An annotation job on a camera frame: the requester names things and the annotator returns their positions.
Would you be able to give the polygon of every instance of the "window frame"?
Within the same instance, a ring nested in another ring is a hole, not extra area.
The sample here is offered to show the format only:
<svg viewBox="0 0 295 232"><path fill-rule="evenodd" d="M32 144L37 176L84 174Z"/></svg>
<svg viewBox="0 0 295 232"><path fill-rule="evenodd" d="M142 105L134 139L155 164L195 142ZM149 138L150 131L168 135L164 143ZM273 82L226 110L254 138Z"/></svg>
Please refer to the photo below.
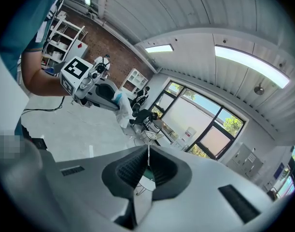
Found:
<svg viewBox="0 0 295 232"><path fill-rule="evenodd" d="M183 88L179 91L178 95L175 96L169 92L166 91L166 89L168 89L168 87L172 84L172 83L176 83L180 86L182 86ZM239 116L237 116L235 113L231 112L228 108L224 107L223 105L219 104L218 102L212 100L209 97L206 97L205 95L201 94L200 92L197 92L191 88L188 88L187 86L184 86L182 84L179 84L177 82L174 81L170 81L168 83L168 85L162 90L162 92L158 95L157 99L153 102L153 104L150 106L149 110L152 110L154 107L156 107L160 112L162 112L162 116L159 118L162 120L162 118L166 115L166 113L169 111L169 109L174 105L174 103L177 101L178 98L182 99L182 95L184 93L185 90L190 90L202 97L204 97L205 99L215 103L216 105L218 105L220 107L220 109L218 110L217 114L213 117L212 121L210 122L210 124L205 128L205 130L201 133L201 135L199 135L199 137L185 150L185 152L188 152L189 150L191 150L191 148L196 144L198 147L200 147L205 154L207 154L211 159L213 160L218 160L220 159L225 152L231 147L231 145L234 143L234 141L238 138L240 132L243 130L246 121L244 121L243 119L241 119ZM163 94L166 94L168 96L170 96L171 98L173 98L173 101L171 102L171 104L167 107L166 110L162 109L160 106L158 106L156 103L159 101L159 99L161 98L161 96ZM225 109L226 111L228 111L232 116L236 117L237 119L239 119L242 122L242 126L239 129L237 135L234 137L233 135L231 135L228 131L226 131L223 127L221 127L217 122L216 119L218 117L218 115L221 113L221 111ZM215 127L216 129L218 129L222 134L224 134L227 138L229 138L229 143L215 156L213 153L211 153L200 141L205 137L205 135L210 131L210 129L212 127ZM162 131L162 133L167 137L167 139L173 143L174 141L172 141L172 139L170 137L168 137L168 135L166 134L166 132L163 129L160 129Z"/></svg>

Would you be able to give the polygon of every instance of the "ceiling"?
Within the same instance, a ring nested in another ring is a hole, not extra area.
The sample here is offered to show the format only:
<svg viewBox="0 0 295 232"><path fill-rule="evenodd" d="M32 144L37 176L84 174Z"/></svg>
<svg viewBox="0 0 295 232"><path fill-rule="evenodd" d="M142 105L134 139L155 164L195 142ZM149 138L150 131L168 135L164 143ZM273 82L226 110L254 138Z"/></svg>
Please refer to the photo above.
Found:
<svg viewBox="0 0 295 232"><path fill-rule="evenodd" d="M74 6L72 1L66 3ZM232 102L243 101L268 122L274 139L295 140L295 28L275 0L92 0L94 11L100 7L105 8L102 21L155 69L226 91ZM148 55L144 50L162 44L171 44L174 51ZM215 57L216 44L265 60L286 73L290 83L279 89L252 69ZM253 88L260 82L265 92L258 96Z"/></svg>

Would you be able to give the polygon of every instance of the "forearm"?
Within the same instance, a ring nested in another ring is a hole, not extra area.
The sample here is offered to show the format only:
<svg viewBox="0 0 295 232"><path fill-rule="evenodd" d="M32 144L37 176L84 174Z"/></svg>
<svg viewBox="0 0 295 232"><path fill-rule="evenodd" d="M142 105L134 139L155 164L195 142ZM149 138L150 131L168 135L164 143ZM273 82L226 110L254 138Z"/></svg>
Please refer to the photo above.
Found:
<svg viewBox="0 0 295 232"><path fill-rule="evenodd" d="M26 88L35 95L40 96L68 96L68 92L60 84L60 79L50 76L43 70L38 70Z"/></svg>

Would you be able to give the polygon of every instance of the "black slot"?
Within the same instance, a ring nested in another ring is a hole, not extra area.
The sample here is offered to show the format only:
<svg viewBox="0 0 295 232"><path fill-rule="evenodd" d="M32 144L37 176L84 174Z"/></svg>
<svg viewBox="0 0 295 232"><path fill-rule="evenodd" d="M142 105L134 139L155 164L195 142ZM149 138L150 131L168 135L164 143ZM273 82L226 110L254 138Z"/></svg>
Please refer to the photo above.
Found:
<svg viewBox="0 0 295 232"><path fill-rule="evenodd" d="M76 167L73 167L73 168L69 168L69 169L65 169L65 170L60 170L62 175L63 176L67 176L67 175L70 175L70 174L76 174L78 172L81 172L85 170L83 167L81 166L76 166Z"/></svg>
<svg viewBox="0 0 295 232"><path fill-rule="evenodd" d="M218 190L244 223L248 223L260 214L232 185L220 187Z"/></svg>

